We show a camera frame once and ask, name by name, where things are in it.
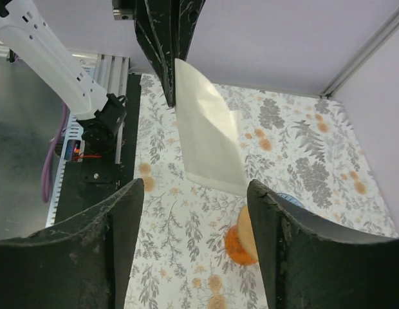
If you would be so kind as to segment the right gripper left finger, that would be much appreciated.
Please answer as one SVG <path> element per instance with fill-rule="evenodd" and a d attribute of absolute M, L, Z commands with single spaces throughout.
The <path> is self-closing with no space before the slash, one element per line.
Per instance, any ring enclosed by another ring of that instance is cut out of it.
<path fill-rule="evenodd" d="M 56 225 L 0 240 L 0 308 L 123 308 L 143 202 L 135 179 Z"/>

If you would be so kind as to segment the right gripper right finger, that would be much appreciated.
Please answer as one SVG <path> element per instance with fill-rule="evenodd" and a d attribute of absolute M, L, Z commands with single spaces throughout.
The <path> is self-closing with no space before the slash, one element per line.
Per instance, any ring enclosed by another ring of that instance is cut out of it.
<path fill-rule="evenodd" d="M 336 224 L 258 180 L 247 202 L 269 308 L 399 308 L 399 238 Z"/>

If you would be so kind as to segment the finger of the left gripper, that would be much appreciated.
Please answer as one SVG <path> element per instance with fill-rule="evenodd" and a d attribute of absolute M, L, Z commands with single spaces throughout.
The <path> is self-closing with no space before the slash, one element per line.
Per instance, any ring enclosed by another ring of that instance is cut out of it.
<path fill-rule="evenodd" d="M 175 106 L 172 19 L 170 1 L 137 1 L 135 34 L 157 74 L 167 105 Z"/>
<path fill-rule="evenodd" d="M 174 58 L 186 60 L 205 0 L 171 1 L 171 43 Z"/>

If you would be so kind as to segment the blue plastic dripper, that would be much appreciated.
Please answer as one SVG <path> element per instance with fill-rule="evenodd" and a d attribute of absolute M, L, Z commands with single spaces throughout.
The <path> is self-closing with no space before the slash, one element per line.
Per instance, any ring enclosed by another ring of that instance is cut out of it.
<path fill-rule="evenodd" d="M 284 203 L 286 205 L 290 204 L 290 205 L 294 205 L 296 207 L 300 207 L 302 209 L 305 209 L 305 206 L 297 198 L 295 198 L 294 196 L 292 196 L 290 194 L 286 194 L 284 192 L 279 192 L 277 195 L 278 195 L 278 197 L 279 197 L 279 199 L 280 199 L 282 204 L 284 204 Z"/>

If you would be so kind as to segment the orange glass carafe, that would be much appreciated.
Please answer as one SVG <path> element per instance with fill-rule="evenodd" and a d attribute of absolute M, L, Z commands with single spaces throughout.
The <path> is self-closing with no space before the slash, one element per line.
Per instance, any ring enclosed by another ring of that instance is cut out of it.
<path fill-rule="evenodd" d="M 225 250 L 229 258 L 238 265 L 249 266 L 258 262 L 243 248 L 238 237 L 237 225 L 231 226 L 225 235 Z"/>

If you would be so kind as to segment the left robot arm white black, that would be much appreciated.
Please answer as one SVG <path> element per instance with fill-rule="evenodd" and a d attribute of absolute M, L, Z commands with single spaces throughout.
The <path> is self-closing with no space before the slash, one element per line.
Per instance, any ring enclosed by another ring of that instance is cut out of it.
<path fill-rule="evenodd" d="M 175 60 L 186 60 L 204 1 L 133 1 L 136 40 L 176 105 Z M 33 1 L 0 1 L 0 41 L 69 107 L 96 153 L 110 151 L 126 116 L 122 101 L 92 79 L 57 38 Z"/>

